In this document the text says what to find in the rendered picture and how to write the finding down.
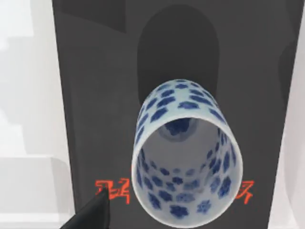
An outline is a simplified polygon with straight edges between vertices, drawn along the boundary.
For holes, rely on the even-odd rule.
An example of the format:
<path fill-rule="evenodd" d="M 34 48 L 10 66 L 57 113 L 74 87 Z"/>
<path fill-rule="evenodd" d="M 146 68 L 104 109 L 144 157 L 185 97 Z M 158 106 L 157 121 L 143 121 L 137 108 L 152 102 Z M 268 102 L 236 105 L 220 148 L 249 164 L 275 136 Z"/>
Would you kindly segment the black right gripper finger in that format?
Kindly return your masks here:
<path fill-rule="evenodd" d="M 59 229 L 110 229 L 109 190 L 103 188 Z"/>

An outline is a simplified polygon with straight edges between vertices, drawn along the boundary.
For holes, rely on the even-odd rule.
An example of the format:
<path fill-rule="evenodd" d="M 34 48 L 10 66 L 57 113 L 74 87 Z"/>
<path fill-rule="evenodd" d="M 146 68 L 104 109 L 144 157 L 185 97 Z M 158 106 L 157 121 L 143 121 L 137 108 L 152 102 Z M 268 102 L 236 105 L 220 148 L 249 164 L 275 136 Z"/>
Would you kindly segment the dark grey mat red print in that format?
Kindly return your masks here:
<path fill-rule="evenodd" d="M 75 208 L 130 176 L 138 112 L 186 78 L 216 98 L 252 183 L 200 229 L 269 220 L 304 0 L 53 0 Z"/>

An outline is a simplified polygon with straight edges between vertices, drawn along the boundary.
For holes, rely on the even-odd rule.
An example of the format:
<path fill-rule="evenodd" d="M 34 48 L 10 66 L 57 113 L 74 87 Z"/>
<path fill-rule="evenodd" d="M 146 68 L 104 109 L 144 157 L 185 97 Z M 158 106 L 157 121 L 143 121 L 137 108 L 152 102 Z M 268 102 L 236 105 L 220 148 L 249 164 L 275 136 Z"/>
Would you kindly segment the white cup with blue flowers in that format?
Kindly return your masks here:
<path fill-rule="evenodd" d="M 144 100 L 136 125 L 131 180 L 158 222 L 191 229 L 220 217 L 243 177 L 239 145 L 213 96 L 199 84 L 170 80 Z"/>

